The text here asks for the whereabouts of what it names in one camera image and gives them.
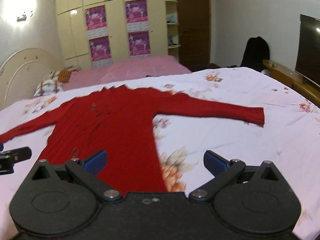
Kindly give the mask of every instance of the bed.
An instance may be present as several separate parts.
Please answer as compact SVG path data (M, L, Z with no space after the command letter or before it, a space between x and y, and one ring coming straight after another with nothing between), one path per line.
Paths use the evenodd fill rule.
M21 99L32 98L38 84L47 79L51 71L64 68L62 60L42 49L26 48L14 53L0 67L0 110ZM62 87L63 90L70 90L146 76L185 73L191 72L173 56L150 56L75 72Z
M74 97L123 84L131 89L153 87L173 94L182 91L204 100L262 106L264 127L232 119L157 115L153 123L159 161L163 167L173 169L173 173L180 173L182 177L174 181L172 190L186 194L213 178L203 164L203 154L208 149L226 159L241 159L247 165L273 161L301 202L301 217L294 233L303 240L316 239L320 233L320 169L316 161L320 149L320 109L292 89L249 68L118 81L64 91L55 100L52 96L21 100L0 112L0 134ZM44 107L30 111L40 101L45 103ZM29 146L33 155L30 160L16 164L13 174L0 177L0 239L16 233L8 212L10 200L53 129L46 127L4 144L5 149ZM170 166L167 160L172 155L184 161L178 167Z

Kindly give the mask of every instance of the pink mattress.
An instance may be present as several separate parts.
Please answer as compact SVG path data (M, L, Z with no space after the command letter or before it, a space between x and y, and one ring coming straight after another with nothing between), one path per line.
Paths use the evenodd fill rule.
M150 56L129 59L108 67L81 70L72 73L64 90L107 84L115 81L145 78L146 76L169 76L191 73L173 56Z

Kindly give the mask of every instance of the light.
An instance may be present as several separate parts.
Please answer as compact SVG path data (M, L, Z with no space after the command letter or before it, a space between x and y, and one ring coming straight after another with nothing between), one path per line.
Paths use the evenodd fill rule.
M23 25L25 21L17 22L17 19L31 17L35 9L36 0L5 0L4 20L12 25Z

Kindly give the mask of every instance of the headboard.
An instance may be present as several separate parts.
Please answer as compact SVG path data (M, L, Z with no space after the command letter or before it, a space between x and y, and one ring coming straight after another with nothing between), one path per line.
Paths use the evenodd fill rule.
M45 76L63 68L62 60L43 49L26 48L16 52L0 68L0 110L31 98Z

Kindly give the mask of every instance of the television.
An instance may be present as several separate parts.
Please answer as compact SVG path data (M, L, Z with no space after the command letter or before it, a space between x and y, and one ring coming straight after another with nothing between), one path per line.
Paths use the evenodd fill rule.
M320 87L320 20L300 15L296 72Z

